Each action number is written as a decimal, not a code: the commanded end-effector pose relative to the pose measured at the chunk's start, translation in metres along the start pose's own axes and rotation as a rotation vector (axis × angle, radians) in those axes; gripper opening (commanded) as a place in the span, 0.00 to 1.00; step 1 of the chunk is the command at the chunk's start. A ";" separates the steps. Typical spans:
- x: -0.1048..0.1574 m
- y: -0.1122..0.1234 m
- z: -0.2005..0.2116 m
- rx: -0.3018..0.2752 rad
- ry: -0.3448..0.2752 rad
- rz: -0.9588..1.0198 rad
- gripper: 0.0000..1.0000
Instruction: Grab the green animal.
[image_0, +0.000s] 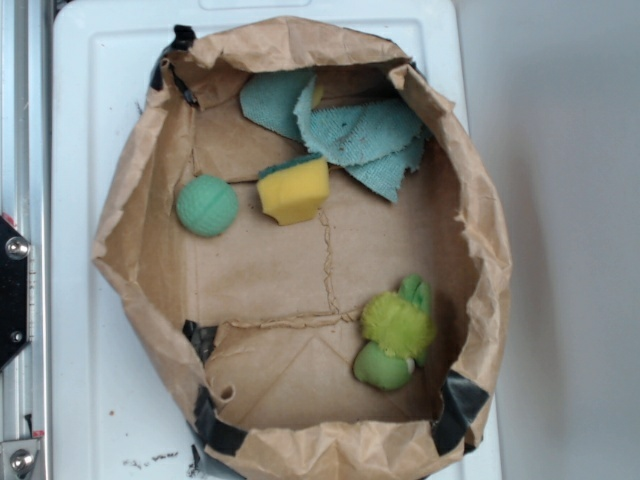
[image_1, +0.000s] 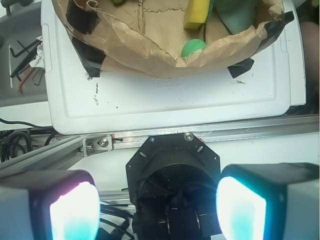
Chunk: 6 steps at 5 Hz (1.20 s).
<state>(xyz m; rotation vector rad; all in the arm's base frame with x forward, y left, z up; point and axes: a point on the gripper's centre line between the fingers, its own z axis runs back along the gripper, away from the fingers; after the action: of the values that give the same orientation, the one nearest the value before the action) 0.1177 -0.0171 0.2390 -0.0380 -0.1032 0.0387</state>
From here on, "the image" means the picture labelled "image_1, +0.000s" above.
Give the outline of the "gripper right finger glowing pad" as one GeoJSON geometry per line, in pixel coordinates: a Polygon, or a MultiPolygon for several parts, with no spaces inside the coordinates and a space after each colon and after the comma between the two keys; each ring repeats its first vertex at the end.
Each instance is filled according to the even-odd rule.
{"type": "Polygon", "coordinates": [[[320,167],[307,162],[227,165],[216,209],[227,240],[318,240],[320,167]]]}

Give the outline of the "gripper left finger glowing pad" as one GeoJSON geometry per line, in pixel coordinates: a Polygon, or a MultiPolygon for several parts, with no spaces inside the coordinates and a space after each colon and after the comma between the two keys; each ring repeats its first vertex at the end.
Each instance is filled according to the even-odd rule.
{"type": "Polygon", "coordinates": [[[2,240],[94,240],[100,196],[85,170],[2,170],[2,240]]]}

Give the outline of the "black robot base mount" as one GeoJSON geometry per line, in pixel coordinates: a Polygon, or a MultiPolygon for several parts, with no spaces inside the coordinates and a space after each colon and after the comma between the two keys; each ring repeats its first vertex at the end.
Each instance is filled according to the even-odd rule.
{"type": "Polygon", "coordinates": [[[219,235],[220,157],[204,142],[146,140],[126,164],[132,229],[140,240],[209,240],[219,235]]]}

